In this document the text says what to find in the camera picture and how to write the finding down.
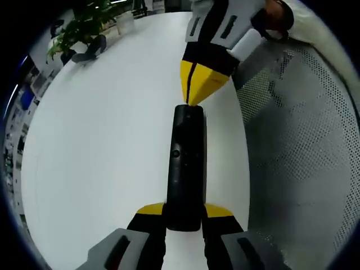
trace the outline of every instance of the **person's arm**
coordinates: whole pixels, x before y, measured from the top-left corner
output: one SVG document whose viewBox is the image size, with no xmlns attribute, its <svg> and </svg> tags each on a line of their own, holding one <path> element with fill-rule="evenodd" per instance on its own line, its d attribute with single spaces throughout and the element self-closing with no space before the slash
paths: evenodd
<svg viewBox="0 0 360 270">
<path fill-rule="evenodd" d="M 335 68 L 350 89 L 360 89 L 359 77 L 347 53 L 312 10 L 299 0 L 266 0 L 266 10 L 272 18 L 268 27 L 272 30 L 285 28 L 284 18 L 290 18 L 289 12 L 292 12 L 293 22 L 287 29 L 289 37 L 311 44 Z"/>
</svg>

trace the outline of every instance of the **white sleeve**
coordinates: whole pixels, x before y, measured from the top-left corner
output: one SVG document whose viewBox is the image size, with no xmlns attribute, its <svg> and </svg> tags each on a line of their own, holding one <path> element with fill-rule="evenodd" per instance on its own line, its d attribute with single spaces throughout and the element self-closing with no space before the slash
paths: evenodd
<svg viewBox="0 0 360 270">
<path fill-rule="evenodd" d="M 325 23 L 299 0 L 283 0 L 292 10 L 294 24 L 289 36 L 311 44 L 336 69 L 350 89 L 360 91 L 357 72 L 341 46 Z"/>
</svg>

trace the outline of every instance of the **black stripe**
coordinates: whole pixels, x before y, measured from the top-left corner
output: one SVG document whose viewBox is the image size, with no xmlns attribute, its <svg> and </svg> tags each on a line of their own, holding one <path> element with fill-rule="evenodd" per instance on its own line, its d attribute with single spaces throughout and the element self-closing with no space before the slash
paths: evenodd
<svg viewBox="0 0 360 270">
<path fill-rule="evenodd" d="M 259 254 L 255 250 L 251 242 L 246 238 L 240 238 L 237 240 L 237 242 L 240 244 L 243 252 L 245 253 L 245 256 L 249 263 L 249 268 L 251 270 L 264 270 L 265 265 L 261 261 Z"/>
<path fill-rule="evenodd" d="M 233 215 L 208 218 L 205 206 L 203 210 L 202 236 L 205 240 L 205 257 L 209 270 L 233 270 L 221 235 L 243 232 L 243 230 Z"/>
<path fill-rule="evenodd" d="M 136 269 L 161 270 L 167 232 L 163 215 L 135 214 L 127 229 L 150 234 L 141 251 Z"/>
<path fill-rule="evenodd" d="M 199 21 L 200 21 L 200 18 L 197 17 L 197 18 L 195 19 L 195 22 L 194 22 L 194 24 L 193 24 L 193 26 L 192 26 L 192 29 L 191 29 L 191 32 L 190 32 L 190 36 L 191 36 L 191 37 L 194 36 L 195 30 L 196 30 L 196 27 L 197 27 L 197 24 L 199 23 Z"/>
<path fill-rule="evenodd" d="M 232 16 L 230 17 L 229 22 L 227 23 L 224 32 L 223 32 L 223 33 L 221 34 L 221 36 L 220 36 L 221 38 L 223 38 L 223 39 L 227 38 L 227 36 L 228 36 L 228 35 L 230 34 L 230 32 L 231 32 L 231 29 L 232 29 L 233 26 L 234 26 L 234 23 L 235 23 L 236 19 L 237 19 L 237 16 L 235 16 L 235 15 L 232 15 Z"/>
<path fill-rule="evenodd" d="M 214 4 L 207 14 L 197 39 L 198 42 L 210 43 L 223 22 L 229 0 L 214 0 Z"/>
<path fill-rule="evenodd" d="M 112 251 L 110 252 L 109 257 L 107 257 L 105 262 L 105 269 L 107 270 L 117 270 L 119 268 L 120 262 L 122 261 L 123 255 L 128 248 L 130 241 L 126 236 L 122 236 L 119 241 L 116 243 Z"/>
<path fill-rule="evenodd" d="M 196 67 L 196 63 L 192 63 L 192 66 L 190 68 L 189 76 L 187 77 L 187 89 L 186 89 L 186 103 L 189 103 L 189 96 L 190 96 L 190 86 L 191 86 L 191 78 L 194 74 Z"/>
<path fill-rule="evenodd" d="M 182 59 L 206 66 L 226 76 L 230 76 L 240 63 L 225 47 L 199 42 L 188 42 Z"/>
</svg>

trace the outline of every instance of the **green leaves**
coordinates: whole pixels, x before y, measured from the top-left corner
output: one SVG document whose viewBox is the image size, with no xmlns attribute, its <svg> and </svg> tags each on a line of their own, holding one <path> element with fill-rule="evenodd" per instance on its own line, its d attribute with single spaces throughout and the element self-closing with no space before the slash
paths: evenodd
<svg viewBox="0 0 360 270">
<path fill-rule="evenodd" d="M 53 59 L 57 52 L 67 53 L 78 41 L 89 45 L 93 37 L 100 34 L 104 24 L 109 21 L 116 22 L 113 17 L 114 8 L 109 5 L 108 0 L 97 0 L 96 3 L 88 5 L 65 29 L 62 29 L 48 54 Z"/>
</svg>

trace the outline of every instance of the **black tube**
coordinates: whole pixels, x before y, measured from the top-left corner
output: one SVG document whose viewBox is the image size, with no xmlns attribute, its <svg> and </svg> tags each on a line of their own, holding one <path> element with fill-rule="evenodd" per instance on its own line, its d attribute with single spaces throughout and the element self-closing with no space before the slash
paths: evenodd
<svg viewBox="0 0 360 270">
<path fill-rule="evenodd" d="M 166 227 L 198 231 L 204 206 L 206 124 L 203 108 L 175 108 L 170 148 Z"/>
</svg>

